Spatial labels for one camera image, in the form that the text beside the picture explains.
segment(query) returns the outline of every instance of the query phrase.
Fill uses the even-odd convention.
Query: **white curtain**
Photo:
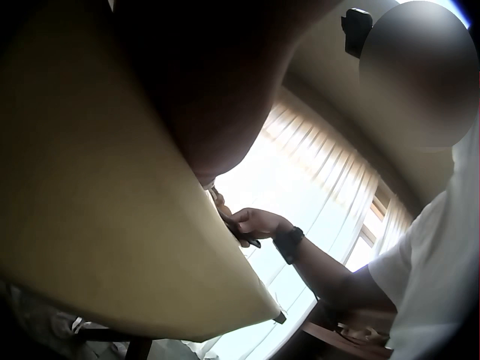
[[[217,178],[232,212],[256,207],[280,214],[322,250],[344,262],[377,188],[370,165],[318,114],[286,89],[245,159]],[[249,326],[188,345],[202,359],[265,359],[295,332],[315,298],[271,240],[243,250],[287,321]]]
[[[393,195],[383,220],[384,231],[373,246],[373,257],[392,248],[405,234],[412,223],[412,216],[408,213],[398,198]]]

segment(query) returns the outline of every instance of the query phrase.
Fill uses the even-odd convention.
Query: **bright window light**
[[[416,1],[416,0],[396,0],[399,4],[403,4],[404,2],[408,1]],[[462,14],[459,7],[452,1],[452,0],[429,0],[430,2],[434,2],[435,4],[442,5],[444,8],[450,10],[460,21],[465,25],[468,29],[470,27],[470,22],[467,20],[467,17]]]

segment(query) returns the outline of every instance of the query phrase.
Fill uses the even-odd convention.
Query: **dark object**
[[[105,329],[80,329],[78,339],[81,341],[124,342],[129,341],[125,360],[146,360],[152,346],[152,339],[119,333]]]
[[[277,316],[275,319],[273,319],[273,321],[275,321],[276,323],[279,323],[279,324],[283,324],[285,321],[287,320],[287,318],[285,317],[285,315],[281,312],[279,316]]]
[[[251,235],[249,234],[244,234],[244,233],[241,233],[239,230],[238,230],[238,227],[237,227],[237,223],[235,221],[233,221],[232,219],[230,219],[227,215],[225,215],[224,213],[222,213],[220,210],[218,210],[218,213],[220,214],[220,217],[222,218],[222,220],[224,221],[225,225],[227,226],[227,228],[230,230],[230,232],[233,234],[233,236],[235,236],[238,240],[245,240],[247,241],[249,244],[253,245],[253,246],[256,246],[257,248],[261,248],[262,245],[260,244],[260,242],[253,238]]]
[[[289,232],[279,232],[275,235],[273,244],[288,265],[293,263],[297,246],[303,237],[303,231],[297,227]]]
[[[345,33],[345,51],[360,59],[363,44],[372,29],[372,16],[360,9],[349,9],[345,17],[342,16],[342,29]]]

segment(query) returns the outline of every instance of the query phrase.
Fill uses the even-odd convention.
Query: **black wristwatch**
[[[273,244],[288,265],[295,260],[298,244],[300,244],[304,236],[300,228],[293,227],[292,230],[287,232],[279,231],[273,238]]]

